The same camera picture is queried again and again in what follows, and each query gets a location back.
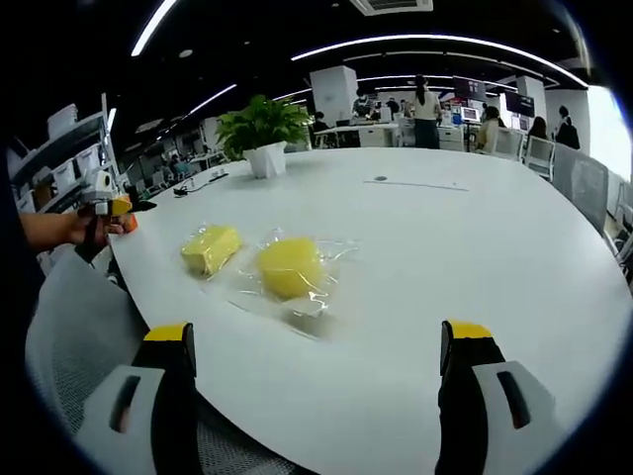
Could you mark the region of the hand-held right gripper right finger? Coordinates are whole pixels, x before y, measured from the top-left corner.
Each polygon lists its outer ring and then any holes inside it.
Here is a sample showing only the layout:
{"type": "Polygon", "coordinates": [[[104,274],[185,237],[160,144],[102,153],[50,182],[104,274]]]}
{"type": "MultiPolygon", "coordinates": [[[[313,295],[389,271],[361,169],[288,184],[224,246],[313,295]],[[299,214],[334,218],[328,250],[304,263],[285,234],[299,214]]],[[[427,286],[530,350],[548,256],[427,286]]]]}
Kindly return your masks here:
{"type": "Polygon", "coordinates": [[[444,321],[439,374],[437,474],[534,474],[554,453],[554,396],[487,328],[444,321]]]}

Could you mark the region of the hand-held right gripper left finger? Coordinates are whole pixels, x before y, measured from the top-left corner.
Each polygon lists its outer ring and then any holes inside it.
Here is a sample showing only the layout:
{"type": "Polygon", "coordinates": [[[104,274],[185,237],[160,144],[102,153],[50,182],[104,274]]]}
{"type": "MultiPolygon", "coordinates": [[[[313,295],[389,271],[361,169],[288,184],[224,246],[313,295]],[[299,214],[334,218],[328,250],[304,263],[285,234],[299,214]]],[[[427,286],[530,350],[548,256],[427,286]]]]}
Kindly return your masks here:
{"type": "Polygon", "coordinates": [[[81,450],[102,474],[196,474],[193,325],[156,327],[85,401],[81,450]]]}

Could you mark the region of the person's left hand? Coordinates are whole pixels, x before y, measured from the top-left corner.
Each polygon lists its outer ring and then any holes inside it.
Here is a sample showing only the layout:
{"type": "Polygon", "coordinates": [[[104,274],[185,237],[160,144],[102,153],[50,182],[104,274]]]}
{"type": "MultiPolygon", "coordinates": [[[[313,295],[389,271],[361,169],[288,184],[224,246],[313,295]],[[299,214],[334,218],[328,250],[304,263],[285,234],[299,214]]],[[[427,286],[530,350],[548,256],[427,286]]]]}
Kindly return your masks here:
{"type": "Polygon", "coordinates": [[[119,217],[80,215],[72,213],[68,229],[68,241],[97,249],[109,243],[109,236],[120,236],[125,232],[119,217]]]}

